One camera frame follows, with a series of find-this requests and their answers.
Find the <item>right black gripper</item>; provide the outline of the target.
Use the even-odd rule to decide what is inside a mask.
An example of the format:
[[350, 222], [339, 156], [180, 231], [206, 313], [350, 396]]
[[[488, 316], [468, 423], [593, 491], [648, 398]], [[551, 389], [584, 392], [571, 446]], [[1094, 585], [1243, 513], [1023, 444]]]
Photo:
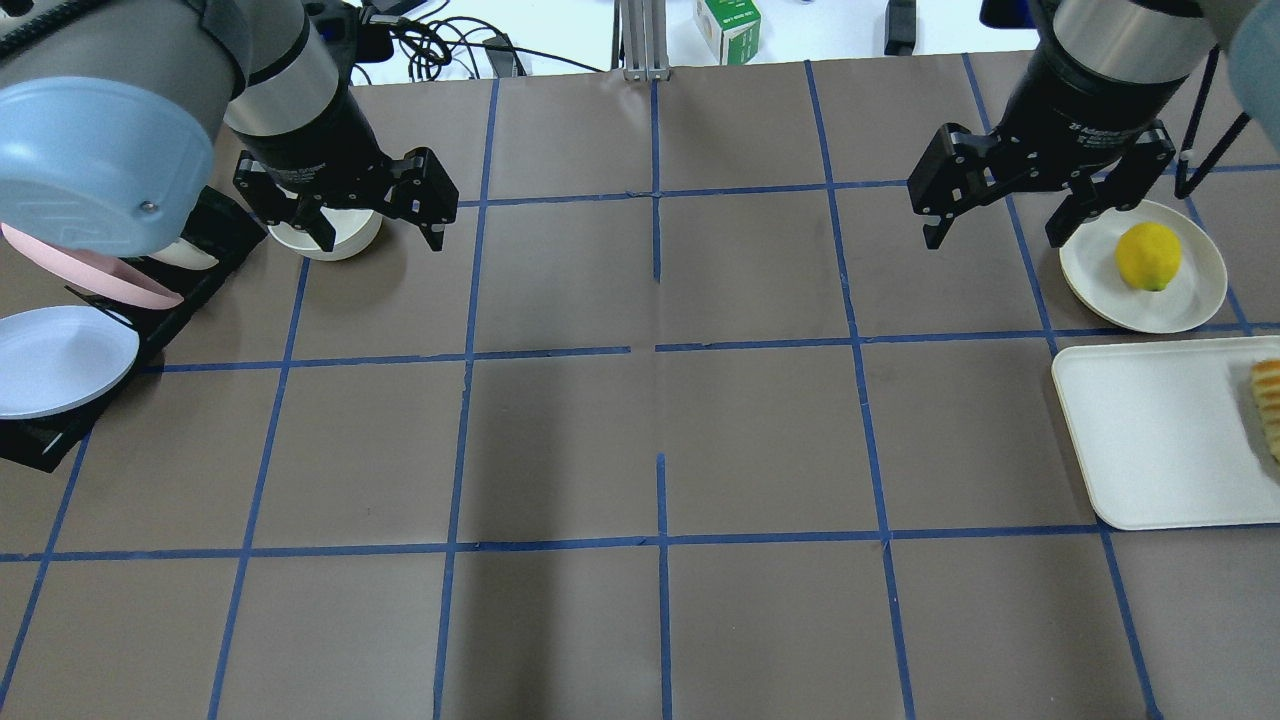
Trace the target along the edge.
[[[1066, 53], [1037, 50], [992, 135], [945, 123], [908, 177], [913, 211], [937, 250], [955, 220], [1006, 193], [1070, 193], [1044, 223], [1053, 249], [1110, 209], [1129, 211], [1175, 151], [1158, 114], [1184, 79], [1153, 85], [1101, 76]], [[1107, 176], [1091, 177], [1102, 169]]]

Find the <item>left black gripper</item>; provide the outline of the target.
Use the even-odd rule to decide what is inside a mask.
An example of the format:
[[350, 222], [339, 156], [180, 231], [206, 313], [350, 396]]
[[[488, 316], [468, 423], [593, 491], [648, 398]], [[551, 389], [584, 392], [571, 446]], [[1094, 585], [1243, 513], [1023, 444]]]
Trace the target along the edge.
[[244, 151], [233, 183], [252, 214], [307, 234], [324, 252], [337, 245], [324, 204], [372, 209], [410, 223], [433, 252], [443, 250], [445, 229], [456, 223], [460, 191], [439, 156], [413, 149], [392, 160], [349, 91], [335, 92], [319, 115], [291, 132], [236, 135]]

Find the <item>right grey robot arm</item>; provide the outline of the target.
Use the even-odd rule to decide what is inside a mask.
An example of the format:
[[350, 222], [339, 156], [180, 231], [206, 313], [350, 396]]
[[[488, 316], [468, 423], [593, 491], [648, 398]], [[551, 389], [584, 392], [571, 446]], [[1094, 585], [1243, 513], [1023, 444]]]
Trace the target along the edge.
[[1219, 59], [1244, 122], [1277, 141], [1275, 1], [1029, 1], [1025, 14], [1039, 42], [1000, 122], [987, 135], [941, 126], [908, 178], [927, 247], [1012, 193], [1066, 192], [1044, 228], [1056, 249], [1130, 211], [1181, 154], [1160, 113]]

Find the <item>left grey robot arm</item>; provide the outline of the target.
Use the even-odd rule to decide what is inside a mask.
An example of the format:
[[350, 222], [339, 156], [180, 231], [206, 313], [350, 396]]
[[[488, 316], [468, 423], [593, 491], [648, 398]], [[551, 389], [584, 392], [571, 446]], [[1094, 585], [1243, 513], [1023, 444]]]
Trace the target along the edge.
[[3, 6], [3, 233], [134, 258], [178, 240], [243, 149], [251, 217], [337, 246], [326, 210], [416, 225], [433, 250], [460, 192], [431, 149], [384, 152], [302, 1]]

